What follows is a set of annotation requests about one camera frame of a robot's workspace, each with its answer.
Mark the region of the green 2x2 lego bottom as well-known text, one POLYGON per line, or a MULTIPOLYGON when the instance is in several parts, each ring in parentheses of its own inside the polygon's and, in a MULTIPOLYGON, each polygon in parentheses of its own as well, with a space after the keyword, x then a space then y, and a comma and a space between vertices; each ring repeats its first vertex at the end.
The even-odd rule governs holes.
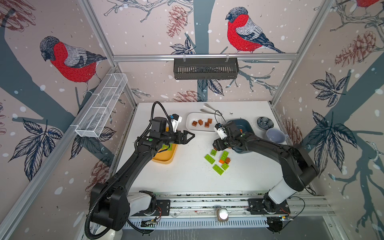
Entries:
POLYGON ((223 170, 227 170, 229 168, 229 165, 227 163, 222 164, 223 170))

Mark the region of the green 2x4 lego bottom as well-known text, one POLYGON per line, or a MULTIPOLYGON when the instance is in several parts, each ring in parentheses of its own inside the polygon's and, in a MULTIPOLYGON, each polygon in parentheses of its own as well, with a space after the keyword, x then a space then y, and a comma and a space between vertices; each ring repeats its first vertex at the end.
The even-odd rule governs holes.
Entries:
POLYGON ((214 165, 213 166, 213 170, 217 173, 217 174, 219 174, 220 176, 225 172, 220 166, 218 166, 218 165, 214 165))

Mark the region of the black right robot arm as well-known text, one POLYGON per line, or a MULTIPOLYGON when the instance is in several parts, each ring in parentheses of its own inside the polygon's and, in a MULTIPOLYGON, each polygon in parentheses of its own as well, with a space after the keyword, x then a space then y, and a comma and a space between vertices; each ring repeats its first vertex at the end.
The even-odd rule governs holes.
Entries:
POLYGON ((303 146, 282 145, 264 140, 250 132, 241 132, 234 121, 216 124, 219 135, 213 143, 217 151, 231 148, 240 152, 261 154, 281 165, 283 178, 263 198, 267 213, 277 212, 280 205, 297 192, 303 191, 318 175, 319 170, 303 146))

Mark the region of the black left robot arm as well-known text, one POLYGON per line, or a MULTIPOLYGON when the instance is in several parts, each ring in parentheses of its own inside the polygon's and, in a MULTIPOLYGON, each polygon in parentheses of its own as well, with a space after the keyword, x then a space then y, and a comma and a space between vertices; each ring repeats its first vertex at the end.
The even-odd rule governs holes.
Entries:
POLYGON ((104 184, 94 185, 85 224, 89 239, 101 236, 91 234, 91 223, 106 227, 104 233, 110 229, 119 231, 131 215, 155 208, 155 195, 152 193, 142 191, 136 197, 128 195, 132 184, 163 146, 186 145, 195 137, 195 134, 186 130, 167 129, 167 124, 168 120, 165 118, 155 117, 150 129, 135 141, 134 153, 120 170, 104 184))

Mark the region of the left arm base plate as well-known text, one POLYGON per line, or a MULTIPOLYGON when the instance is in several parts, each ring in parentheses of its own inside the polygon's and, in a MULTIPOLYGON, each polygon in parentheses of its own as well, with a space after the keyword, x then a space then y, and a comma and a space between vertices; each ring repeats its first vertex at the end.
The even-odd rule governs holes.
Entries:
POLYGON ((157 200, 156 207, 152 213, 146 211, 140 211, 133 215, 133 217, 159 217, 169 216, 171 208, 170 200, 157 200))

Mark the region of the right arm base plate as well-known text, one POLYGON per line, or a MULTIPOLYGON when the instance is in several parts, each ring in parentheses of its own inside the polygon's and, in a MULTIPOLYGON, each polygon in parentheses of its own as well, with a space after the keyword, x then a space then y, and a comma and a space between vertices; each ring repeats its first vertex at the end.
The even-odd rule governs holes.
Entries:
POLYGON ((275 204, 272 200, 261 198, 248 199, 247 211, 251 215, 290 215, 287 201, 281 204, 275 204))

